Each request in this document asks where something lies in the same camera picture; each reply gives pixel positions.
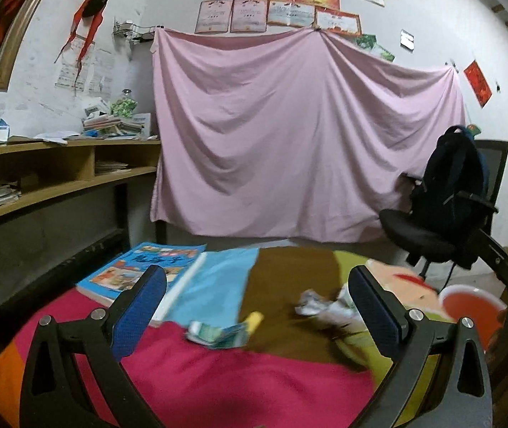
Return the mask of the twisted grey paper scrap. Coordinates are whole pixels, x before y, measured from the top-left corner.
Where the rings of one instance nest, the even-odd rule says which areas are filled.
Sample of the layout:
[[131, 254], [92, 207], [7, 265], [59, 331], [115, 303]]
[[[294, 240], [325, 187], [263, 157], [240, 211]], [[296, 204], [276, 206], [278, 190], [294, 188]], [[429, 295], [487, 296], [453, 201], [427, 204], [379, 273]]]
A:
[[295, 306], [295, 312], [300, 317], [311, 319], [323, 330], [333, 327], [345, 334], [367, 330], [346, 285], [341, 288], [336, 300], [327, 300], [314, 290], [304, 291]]

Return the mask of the red plastic trash bin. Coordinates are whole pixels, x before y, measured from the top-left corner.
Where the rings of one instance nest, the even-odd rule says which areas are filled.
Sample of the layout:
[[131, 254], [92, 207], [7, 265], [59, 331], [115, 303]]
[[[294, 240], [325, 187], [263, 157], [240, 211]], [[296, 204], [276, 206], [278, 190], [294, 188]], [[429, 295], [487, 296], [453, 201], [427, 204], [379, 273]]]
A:
[[474, 322], [482, 348], [487, 351], [492, 336], [502, 325], [498, 317], [507, 305], [485, 290], [464, 284], [441, 290], [439, 301], [444, 312], [455, 321], [468, 317]]

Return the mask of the black office chair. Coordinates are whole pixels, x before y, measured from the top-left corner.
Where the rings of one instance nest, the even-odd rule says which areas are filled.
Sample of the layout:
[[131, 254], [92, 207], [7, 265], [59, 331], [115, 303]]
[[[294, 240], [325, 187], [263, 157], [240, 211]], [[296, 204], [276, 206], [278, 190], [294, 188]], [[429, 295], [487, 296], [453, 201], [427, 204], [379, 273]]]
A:
[[[425, 261], [420, 271], [421, 278], [427, 277], [427, 271], [433, 264], [451, 262], [455, 268], [470, 269], [479, 257], [477, 237], [491, 234], [492, 219], [498, 212], [496, 203], [506, 169], [508, 141], [475, 142], [489, 170], [489, 185], [484, 200], [471, 196], [452, 212], [442, 213], [413, 208], [410, 195], [410, 210], [380, 211], [383, 230], [390, 241], [407, 252], [406, 262], [414, 267], [420, 260]], [[413, 184], [413, 189], [422, 178], [408, 173], [402, 177]]]

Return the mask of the colourful table cloth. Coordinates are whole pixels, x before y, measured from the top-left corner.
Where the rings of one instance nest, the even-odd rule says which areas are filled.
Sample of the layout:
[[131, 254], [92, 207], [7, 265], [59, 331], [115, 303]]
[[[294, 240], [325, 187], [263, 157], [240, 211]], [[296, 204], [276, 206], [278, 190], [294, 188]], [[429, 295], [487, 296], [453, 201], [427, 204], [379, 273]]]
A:
[[[436, 293], [404, 267], [319, 248], [229, 249], [207, 254], [123, 367], [170, 427], [346, 427], [391, 362], [369, 334], [299, 317], [295, 305], [308, 290], [333, 299], [361, 264], [406, 306], [444, 319]], [[263, 320], [242, 348], [186, 339], [192, 321], [228, 327], [254, 312]]]

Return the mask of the crumpled green wrapper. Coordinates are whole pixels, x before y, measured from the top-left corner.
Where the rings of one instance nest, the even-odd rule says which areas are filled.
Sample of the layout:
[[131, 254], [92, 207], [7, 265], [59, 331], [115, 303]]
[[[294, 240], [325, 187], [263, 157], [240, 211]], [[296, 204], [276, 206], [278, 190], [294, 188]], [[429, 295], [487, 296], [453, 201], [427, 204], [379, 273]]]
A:
[[264, 320], [259, 311], [250, 313], [243, 322], [231, 327], [212, 327], [206, 323], [192, 321], [185, 337], [188, 341], [212, 350], [228, 350], [244, 347]]

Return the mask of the dark blue backpack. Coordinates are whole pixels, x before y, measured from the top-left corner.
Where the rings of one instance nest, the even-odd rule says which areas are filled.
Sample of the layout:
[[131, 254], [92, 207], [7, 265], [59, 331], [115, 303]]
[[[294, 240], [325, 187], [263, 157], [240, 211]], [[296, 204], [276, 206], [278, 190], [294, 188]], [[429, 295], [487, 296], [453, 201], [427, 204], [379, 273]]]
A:
[[471, 196], [484, 200], [488, 185], [488, 166], [474, 136], [466, 127], [455, 125], [438, 138], [411, 200], [415, 209], [452, 212]]

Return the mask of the blue children's book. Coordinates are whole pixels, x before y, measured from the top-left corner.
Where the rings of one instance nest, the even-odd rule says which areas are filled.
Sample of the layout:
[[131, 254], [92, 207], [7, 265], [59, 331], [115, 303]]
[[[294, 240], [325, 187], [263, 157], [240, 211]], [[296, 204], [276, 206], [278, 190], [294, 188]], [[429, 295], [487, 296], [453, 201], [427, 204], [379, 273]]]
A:
[[205, 244], [165, 245], [141, 243], [76, 284], [82, 295], [104, 306], [110, 306], [123, 292], [129, 290], [151, 266], [165, 271], [167, 290], [149, 322], [159, 327], [207, 260]]

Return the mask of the pink hanging sheet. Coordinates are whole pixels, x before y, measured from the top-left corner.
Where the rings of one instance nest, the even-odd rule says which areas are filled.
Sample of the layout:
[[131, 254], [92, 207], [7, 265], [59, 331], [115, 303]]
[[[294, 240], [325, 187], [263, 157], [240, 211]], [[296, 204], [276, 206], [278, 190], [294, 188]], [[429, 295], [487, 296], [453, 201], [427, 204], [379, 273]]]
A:
[[151, 52], [151, 218], [196, 236], [375, 240], [380, 212], [403, 205], [400, 175], [466, 121], [454, 68], [403, 67], [322, 30], [159, 29]]

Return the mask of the wooden curved shelf desk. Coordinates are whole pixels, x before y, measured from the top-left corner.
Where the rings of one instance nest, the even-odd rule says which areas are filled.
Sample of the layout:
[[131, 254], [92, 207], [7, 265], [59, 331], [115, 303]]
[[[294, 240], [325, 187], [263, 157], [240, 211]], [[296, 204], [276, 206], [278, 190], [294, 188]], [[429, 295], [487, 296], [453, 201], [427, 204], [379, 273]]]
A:
[[158, 140], [71, 140], [64, 145], [27, 142], [0, 146], [0, 172], [26, 181], [21, 196], [0, 205], [0, 221], [108, 184], [154, 175]]

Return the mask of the stack of books on shelf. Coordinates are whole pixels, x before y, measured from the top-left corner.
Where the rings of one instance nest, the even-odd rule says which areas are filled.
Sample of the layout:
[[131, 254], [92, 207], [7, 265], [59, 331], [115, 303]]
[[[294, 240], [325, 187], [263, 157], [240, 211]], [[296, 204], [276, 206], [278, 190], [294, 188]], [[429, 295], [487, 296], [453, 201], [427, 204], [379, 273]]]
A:
[[100, 115], [84, 121], [82, 135], [101, 139], [143, 139], [152, 136], [151, 115], [135, 114], [132, 117]]

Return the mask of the glass jar of candies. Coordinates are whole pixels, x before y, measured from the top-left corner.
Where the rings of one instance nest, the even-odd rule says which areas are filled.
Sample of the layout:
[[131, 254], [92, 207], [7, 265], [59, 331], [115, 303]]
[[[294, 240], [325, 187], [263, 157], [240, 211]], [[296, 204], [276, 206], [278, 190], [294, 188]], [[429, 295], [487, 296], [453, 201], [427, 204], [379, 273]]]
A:
[[111, 114], [114, 117], [131, 118], [137, 108], [138, 102], [132, 97], [132, 91], [124, 88], [121, 96], [111, 104]]

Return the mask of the red framed certificate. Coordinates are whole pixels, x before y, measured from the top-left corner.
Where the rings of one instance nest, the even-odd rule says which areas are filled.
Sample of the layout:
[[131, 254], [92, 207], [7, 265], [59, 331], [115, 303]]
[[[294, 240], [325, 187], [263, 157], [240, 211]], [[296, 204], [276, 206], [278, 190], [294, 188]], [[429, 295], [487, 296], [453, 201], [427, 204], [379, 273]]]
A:
[[357, 37], [362, 34], [360, 16], [328, 8], [316, 8], [316, 26], [322, 30]]

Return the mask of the red hanging ribbon ornament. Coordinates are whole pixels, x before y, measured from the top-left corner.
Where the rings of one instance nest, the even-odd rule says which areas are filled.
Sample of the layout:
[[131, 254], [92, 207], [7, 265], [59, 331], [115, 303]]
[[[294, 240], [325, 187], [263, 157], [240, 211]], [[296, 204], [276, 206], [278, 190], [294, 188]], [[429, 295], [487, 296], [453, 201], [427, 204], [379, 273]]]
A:
[[72, 16], [69, 33], [54, 63], [61, 61], [59, 83], [74, 92], [85, 85], [82, 75], [109, 0], [84, 0]]

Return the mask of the red paper wall decoration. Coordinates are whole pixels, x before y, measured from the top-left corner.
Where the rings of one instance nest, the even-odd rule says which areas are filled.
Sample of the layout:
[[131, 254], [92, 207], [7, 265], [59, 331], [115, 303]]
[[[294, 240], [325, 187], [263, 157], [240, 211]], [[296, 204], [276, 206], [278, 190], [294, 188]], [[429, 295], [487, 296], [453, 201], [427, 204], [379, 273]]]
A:
[[484, 108], [492, 97], [492, 91], [477, 61], [471, 62], [464, 69], [464, 75], [474, 91], [479, 106]]

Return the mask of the pink certificate on wall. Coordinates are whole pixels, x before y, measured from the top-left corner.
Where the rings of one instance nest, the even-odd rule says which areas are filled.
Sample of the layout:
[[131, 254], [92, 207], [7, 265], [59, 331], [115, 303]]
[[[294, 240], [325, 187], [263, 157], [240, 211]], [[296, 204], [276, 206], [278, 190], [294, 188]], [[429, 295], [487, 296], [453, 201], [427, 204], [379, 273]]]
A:
[[200, 4], [195, 34], [221, 34], [230, 30], [234, 1], [205, 0]]

